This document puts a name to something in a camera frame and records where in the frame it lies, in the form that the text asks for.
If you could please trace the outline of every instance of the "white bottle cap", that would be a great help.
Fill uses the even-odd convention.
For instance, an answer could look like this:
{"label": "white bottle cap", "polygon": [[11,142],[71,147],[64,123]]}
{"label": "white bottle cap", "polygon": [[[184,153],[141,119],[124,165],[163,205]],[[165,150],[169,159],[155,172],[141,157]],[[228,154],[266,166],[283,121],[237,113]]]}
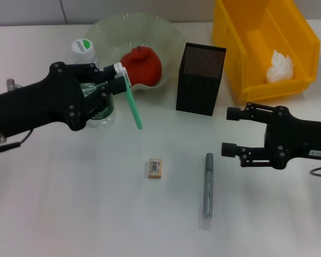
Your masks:
{"label": "white bottle cap", "polygon": [[89,39],[77,39],[71,45],[77,64],[97,63],[93,43]]}

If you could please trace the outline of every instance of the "eraser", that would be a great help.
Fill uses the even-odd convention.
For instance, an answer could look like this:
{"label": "eraser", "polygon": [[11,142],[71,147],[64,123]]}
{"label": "eraser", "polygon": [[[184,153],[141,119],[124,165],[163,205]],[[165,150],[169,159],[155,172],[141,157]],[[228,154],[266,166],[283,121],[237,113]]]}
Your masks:
{"label": "eraser", "polygon": [[162,164],[163,164],[163,161],[161,159],[150,159],[148,178],[161,178]]}

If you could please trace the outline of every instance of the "mesh top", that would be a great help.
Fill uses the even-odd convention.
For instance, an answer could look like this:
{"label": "mesh top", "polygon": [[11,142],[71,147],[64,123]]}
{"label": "mesh top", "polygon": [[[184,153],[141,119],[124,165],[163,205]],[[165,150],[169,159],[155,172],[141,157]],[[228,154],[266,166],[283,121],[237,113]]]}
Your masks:
{"label": "mesh top", "polygon": [[186,46],[184,73],[220,78],[226,52]]}

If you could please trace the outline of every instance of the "black mesh container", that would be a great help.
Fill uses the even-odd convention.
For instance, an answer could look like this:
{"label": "black mesh container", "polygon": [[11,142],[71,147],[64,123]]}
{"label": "black mesh container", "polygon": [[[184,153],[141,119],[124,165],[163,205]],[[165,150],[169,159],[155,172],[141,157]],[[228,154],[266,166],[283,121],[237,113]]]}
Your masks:
{"label": "black mesh container", "polygon": [[187,43],[178,77],[176,110],[212,116],[226,49]]}

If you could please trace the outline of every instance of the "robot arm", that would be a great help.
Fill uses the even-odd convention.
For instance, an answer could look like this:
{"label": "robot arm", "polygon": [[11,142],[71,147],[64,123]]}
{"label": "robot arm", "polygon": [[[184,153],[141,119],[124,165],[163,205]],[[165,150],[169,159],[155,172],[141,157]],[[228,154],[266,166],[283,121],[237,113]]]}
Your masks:
{"label": "robot arm", "polygon": [[[18,88],[11,80],[7,85],[9,91],[0,95],[0,144],[7,137],[51,122],[63,122],[73,131],[83,129],[87,120],[109,105],[109,94],[126,91],[125,78],[116,76],[114,65],[100,71],[95,64],[58,62],[50,66],[47,77],[38,83]],[[84,97],[81,83],[101,86]],[[20,146],[15,144],[1,150]]]}
{"label": "robot arm", "polygon": [[267,124],[262,148],[222,144],[221,154],[238,156],[242,167],[281,170],[293,158],[321,160],[321,122],[297,119],[283,106],[273,108],[254,103],[248,103],[244,110],[229,107],[227,119],[247,119]]}

